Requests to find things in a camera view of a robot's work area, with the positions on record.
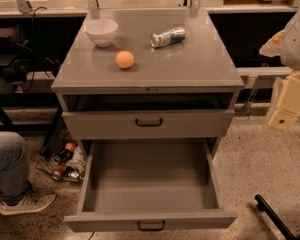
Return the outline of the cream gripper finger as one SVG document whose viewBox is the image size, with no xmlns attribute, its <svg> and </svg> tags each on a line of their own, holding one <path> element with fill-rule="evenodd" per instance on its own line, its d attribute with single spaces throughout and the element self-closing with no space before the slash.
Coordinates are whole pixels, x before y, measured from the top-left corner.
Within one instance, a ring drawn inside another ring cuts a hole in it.
<svg viewBox="0 0 300 240">
<path fill-rule="evenodd" d="M 300 117 L 300 71 L 275 79 L 267 126 L 279 132 L 290 129 Z"/>
</svg>

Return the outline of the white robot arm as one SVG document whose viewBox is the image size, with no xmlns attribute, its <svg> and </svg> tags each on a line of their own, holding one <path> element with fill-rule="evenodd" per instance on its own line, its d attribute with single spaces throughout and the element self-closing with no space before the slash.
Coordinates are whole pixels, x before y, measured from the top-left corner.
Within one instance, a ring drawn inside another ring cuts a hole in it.
<svg viewBox="0 0 300 240">
<path fill-rule="evenodd" d="M 285 79 L 275 80 L 267 123 L 270 129 L 283 132 L 300 117 L 300 8 L 285 28 L 259 49 L 259 54 L 279 56 L 281 63 L 292 69 Z"/>
</svg>

